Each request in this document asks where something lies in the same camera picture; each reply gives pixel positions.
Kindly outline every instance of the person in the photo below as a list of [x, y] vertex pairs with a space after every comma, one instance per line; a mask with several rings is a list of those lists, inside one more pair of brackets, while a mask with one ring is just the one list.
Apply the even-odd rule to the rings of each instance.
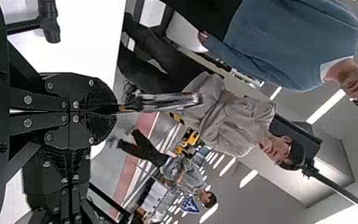
[[131, 16], [126, 16], [123, 31], [167, 72], [162, 73], [152, 64], [141, 61], [121, 44], [117, 65], [127, 79], [146, 93], [204, 94], [203, 106], [181, 113], [185, 124], [200, 133], [208, 146], [237, 158], [244, 157], [253, 148], [260, 148], [277, 163], [291, 163], [289, 149], [299, 144], [293, 143], [287, 135], [275, 136], [269, 132], [275, 115], [273, 102], [240, 98], [227, 91], [219, 75], [210, 75], [203, 65], [158, 39]]
[[358, 19], [340, 0], [160, 0], [239, 71], [292, 91], [334, 81], [358, 105]]
[[206, 208], [211, 208], [217, 203], [216, 196], [206, 191], [206, 183], [196, 165], [184, 157], [170, 157], [162, 154], [152, 143], [137, 129], [132, 133], [137, 145], [122, 139], [117, 141], [117, 147], [142, 160], [152, 162], [159, 168], [164, 178], [171, 187], [180, 186], [188, 194], [195, 194]]

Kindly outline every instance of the fluorescent light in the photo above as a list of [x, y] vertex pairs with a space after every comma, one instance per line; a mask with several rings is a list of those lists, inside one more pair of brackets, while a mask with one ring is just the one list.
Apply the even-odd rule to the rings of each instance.
[[277, 97], [277, 95], [279, 94], [279, 92], [282, 90], [282, 87], [278, 87], [277, 90], [272, 93], [272, 95], [269, 97], [270, 100], [274, 100], [275, 97]]
[[209, 153], [209, 155], [208, 155], [209, 158], [207, 158], [206, 161], [209, 161], [212, 158], [213, 155], [214, 155], [214, 152]]
[[236, 160], [237, 160], [237, 159], [236, 159], [235, 157], [233, 157], [232, 160], [228, 162], [228, 164], [226, 165], [226, 167], [223, 168], [223, 170], [220, 172], [220, 175], [219, 175], [219, 176], [224, 175], [224, 174], [228, 171], [228, 169], [235, 163]]
[[216, 160], [216, 158], [219, 156], [219, 153], [216, 153], [213, 158], [211, 159], [211, 161], [209, 162], [210, 165], [212, 165], [212, 163], [214, 162], [214, 160]]
[[219, 160], [214, 164], [213, 169], [216, 169], [216, 167], [220, 164], [220, 162], [225, 158], [225, 154], [223, 154]]
[[208, 219], [213, 213], [217, 211], [219, 207], [219, 203], [215, 204], [211, 209], [209, 209], [200, 219], [200, 224], [203, 223], [206, 219]]
[[168, 218], [167, 222], [165, 224], [170, 224], [172, 221], [172, 217]]
[[174, 214], [175, 214], [175, 215], [177, 215], [177, 214], [180, 212], [180, 209], [181, 209], [181, 208], [180, 208], [180, 207], [178, 207], [178, 208], [176, 209], [176, 211], [175, 211], [175, 213], [174, 213]]
[[326, 103], [324, 103], [319, 109], [315, 111], [308, 119], [307, 123], [314, 124], [319, 118], [321, 118], [327, 111], [329, 111], [336, 103], [338, 103], [345, 96], [345, 91], [337, 91]]
[[253, 178], [255, 178], [257, 176], [257, 174], [258, 174], [258, 172], [256, 170], [253, 170], [246, 177], [244, 177], [240, 183], [240, 189], [245, 187], [245, 185], [247, 185]]
[[182, 197], [179, 199], [179, 203], [181, 203], [184, 198], [185, 198], [185, 196], [182, 196]]

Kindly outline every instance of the sleeve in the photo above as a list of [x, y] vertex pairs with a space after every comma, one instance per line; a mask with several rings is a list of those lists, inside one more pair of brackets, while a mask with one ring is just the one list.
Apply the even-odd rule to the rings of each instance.
[[244, 130], [225, 123], [227, 115], [218, 111], [215, 109], [209, 116], [205, 116], [201, 139], [217, 151], [236, 158], [244, 157], [249, 148], [255, 145], [254, 141], [247, 137]]
[[259, 76], [263, 74], [263, 71], [260, 69], [254, 58], [232, 49], [213, 35], [208, 36], [203, 43], [203, 46], [208, 49], [214, 57], [224, 60], [225, 63], [229, 63], [230, 66], [235, 67], [242, 72]]
[[269, 125], [275, 116], [275, 103], [245, 97], [243, 103], [229, 107], [229, 115], [236, 119], [237, 125], [244, 129], [256, 143], [269, 133]]

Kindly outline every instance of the hand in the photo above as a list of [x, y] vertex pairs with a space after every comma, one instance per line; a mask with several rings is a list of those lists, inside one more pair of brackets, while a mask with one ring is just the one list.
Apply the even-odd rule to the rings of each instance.
[[263, 143], [260, 144], [260, 148], [269, 156], [270, 159], [275, 161], [277, 164], [290, 162], [290, 160], [287, 159], [290, 154], [290, 143], [292, 142], [290, 137], [276, 137], [272, 135], [263, 140]]
[[199, 42], [203, 45], [208, 38], [208, 33], [206, 31], [199, 32]]

